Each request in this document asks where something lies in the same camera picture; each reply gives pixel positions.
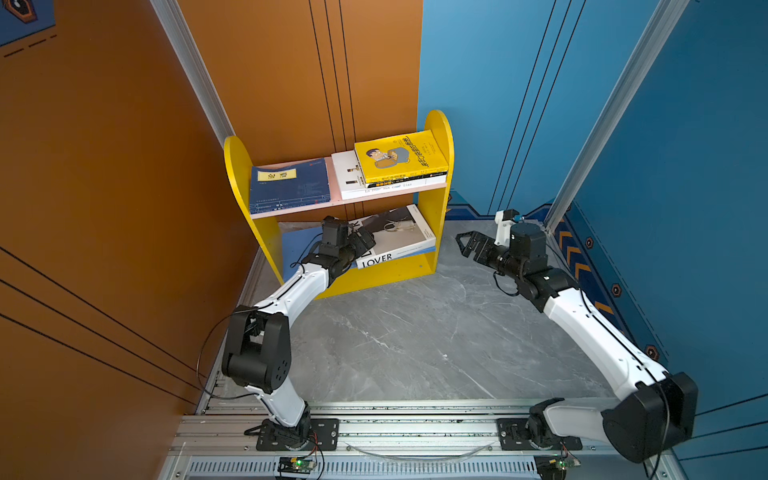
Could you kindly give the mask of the grey white photo book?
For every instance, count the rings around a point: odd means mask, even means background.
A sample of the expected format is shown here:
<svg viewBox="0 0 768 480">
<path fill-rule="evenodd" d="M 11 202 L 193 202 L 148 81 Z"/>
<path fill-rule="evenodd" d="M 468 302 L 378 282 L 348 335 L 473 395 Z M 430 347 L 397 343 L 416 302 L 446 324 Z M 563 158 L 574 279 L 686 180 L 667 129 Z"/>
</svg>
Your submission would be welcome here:
<svg viewBox="0 0 768 480">
<path fill-rule="evenodd" d="M 353 221 L 373 235 L 375 245 L 356 260 L 357 269 L 434 252 L 436 236 L 415 204 Z"/>
</svg>

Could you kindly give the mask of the white book with brown bars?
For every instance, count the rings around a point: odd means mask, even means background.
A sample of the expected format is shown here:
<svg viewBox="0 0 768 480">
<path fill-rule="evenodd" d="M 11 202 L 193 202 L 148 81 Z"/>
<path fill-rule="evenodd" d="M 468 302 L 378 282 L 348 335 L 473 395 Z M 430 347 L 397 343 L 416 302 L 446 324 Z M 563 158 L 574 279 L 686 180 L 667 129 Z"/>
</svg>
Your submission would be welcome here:
<svg viewBox="0 0 768 480">
<path fill-rule="evenodd" d="M 333 169 L 336 174 L 338 190 L 342 200 L 361 201 L 386 196 L 401 195 L 427 190 L 432 187 L 443 187 L 446 174 L 435 177 L 406 180 L 378 187 L 368 187 L 359 161 L 353 151 L 334 153 L 331 156 Z"/>
</svg>

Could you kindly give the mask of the black book with orange title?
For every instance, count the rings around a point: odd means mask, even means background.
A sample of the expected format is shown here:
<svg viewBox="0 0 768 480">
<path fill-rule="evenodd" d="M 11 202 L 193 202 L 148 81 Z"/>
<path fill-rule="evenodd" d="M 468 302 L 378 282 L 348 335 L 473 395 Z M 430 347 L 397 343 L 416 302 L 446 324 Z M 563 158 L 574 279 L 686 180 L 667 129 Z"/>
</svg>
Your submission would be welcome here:
<svg viewBox="0 0 768 480">
<path fill-rule="evenodd" d="M 370 188 L 378 188 L 378 187 L 389 186 L 389 185 L 394 185 L 394 184 L 399 184 L 399 183 L 407 183 L 407 182 L 418 181 L 418 180 L 425 180 L 425 179 L 432 179 L 432 178 L 440 179 L 442 177 L 445 177 L 447 175 L 447 173 L 448 173 L 447 171 L 446 172 L 435 172 L 435 173 L 417 175 L 417 176 L 412 176 L 412 177 L 401 177 L 401 178 L 390 179 L 390 180 L 381 180 L 381 181 L 367 183 L 366 184 L 366 188 L 368 188 L 368 189 L 370 189 Z"/>
</svg>

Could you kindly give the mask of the dark blue book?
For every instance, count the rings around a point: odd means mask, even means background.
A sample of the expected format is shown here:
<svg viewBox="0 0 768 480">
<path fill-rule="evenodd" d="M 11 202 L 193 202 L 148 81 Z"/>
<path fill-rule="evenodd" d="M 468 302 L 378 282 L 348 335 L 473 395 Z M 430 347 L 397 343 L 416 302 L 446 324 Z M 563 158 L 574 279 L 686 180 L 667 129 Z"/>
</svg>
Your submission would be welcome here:
<svg viewBox="0 0 768 480">
<path fill-rule="evenodd" d="M 324 159 L 288 167 L 251 170 L 249 210 L 252 215 L 331 201 Z"/>
</svg>

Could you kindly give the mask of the yellow cartoon cover book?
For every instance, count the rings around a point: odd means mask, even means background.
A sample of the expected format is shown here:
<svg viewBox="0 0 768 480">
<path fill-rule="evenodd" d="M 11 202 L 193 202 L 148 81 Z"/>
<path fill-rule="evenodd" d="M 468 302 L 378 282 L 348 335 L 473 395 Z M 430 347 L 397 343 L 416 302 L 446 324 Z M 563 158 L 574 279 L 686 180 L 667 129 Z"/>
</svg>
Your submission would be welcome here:
<svg viewBox="0 0 768 480">
<path fill-rule="evenodd" d="M 357 142 L 354 152 L 366 184 L 449 170 L 430 131 Z"/>
</svg>

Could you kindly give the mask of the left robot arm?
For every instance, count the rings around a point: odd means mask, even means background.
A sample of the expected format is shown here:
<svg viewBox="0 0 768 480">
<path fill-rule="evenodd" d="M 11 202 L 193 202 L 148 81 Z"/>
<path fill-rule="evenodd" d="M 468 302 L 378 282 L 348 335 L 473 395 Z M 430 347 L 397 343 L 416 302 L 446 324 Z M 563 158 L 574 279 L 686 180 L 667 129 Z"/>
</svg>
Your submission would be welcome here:
<svg viewBox="0 0 768 480">
<path fill-rule="evenodd" d="M 230 315 L 221 371 L 266 408 L 269 418 L 256 431 L 269 442 L 296 450 L 310 442 L 310 407 L 289 379 L 291 326 L 374 246 L 374 235 L 365 227 L 329 216 L 295 274 L 266 299 Z"/>
</svg>

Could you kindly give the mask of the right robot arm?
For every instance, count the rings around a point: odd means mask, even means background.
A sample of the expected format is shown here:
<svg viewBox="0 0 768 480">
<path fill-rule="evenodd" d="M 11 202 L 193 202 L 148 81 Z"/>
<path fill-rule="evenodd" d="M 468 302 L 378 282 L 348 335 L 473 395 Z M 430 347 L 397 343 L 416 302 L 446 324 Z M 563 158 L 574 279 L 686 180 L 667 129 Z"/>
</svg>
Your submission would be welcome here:
<svg viewBox="0 0 768 480">
<path fill-rule="evenodd" d="M 511 278 L 518 295 L 564 330 L 612 389 L 611 400 L 555 397 L 532 406 L 526 440 L 551 449 L 567 437 L 588 439 L 641 463 L 692 438 L 694 380 L 669 373 L 642 352 L 587 299 L 570 273 L 550 265 L 546 235 L 538 225 L 501 219 L 494 237 L 470 231 L 456 241 L 463 256 Z"/>
</svg>

